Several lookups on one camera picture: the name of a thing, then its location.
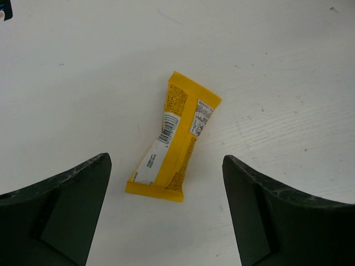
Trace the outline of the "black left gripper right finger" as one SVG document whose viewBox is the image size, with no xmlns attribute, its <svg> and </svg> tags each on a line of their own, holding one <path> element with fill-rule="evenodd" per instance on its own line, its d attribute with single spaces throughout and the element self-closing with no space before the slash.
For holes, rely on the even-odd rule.
<svg viewBox="0 0 355 266">
<path fill-rule="evenodd" d="M 242 265 L 354 264 L 354 205 L 297 190 L 232 155 L 222 171 Z"/>
</svg>

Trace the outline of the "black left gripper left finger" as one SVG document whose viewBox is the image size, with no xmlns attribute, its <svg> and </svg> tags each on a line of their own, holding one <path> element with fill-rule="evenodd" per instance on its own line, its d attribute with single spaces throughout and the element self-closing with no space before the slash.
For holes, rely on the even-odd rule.
<svg viewBox="0 0 355 266">
<path fill-rule="evenodd" d="M 107 191 L 111 159 L 1 195 L 1 265 L 86 265 Z"/>
</svg>

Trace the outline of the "yellow snack bar top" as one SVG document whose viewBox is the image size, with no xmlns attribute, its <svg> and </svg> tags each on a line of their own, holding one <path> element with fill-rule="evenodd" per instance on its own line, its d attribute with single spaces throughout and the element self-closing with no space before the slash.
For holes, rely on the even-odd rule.
<svg viewBox="0 0 355 266">
<path fill-rule="evenodd" d="M 182 202 L 186 169 L 221 98 L 188 77 L 174 72 L 168 81 L 159 136 L 128 179 L 127 193 Z"/>
</svg>

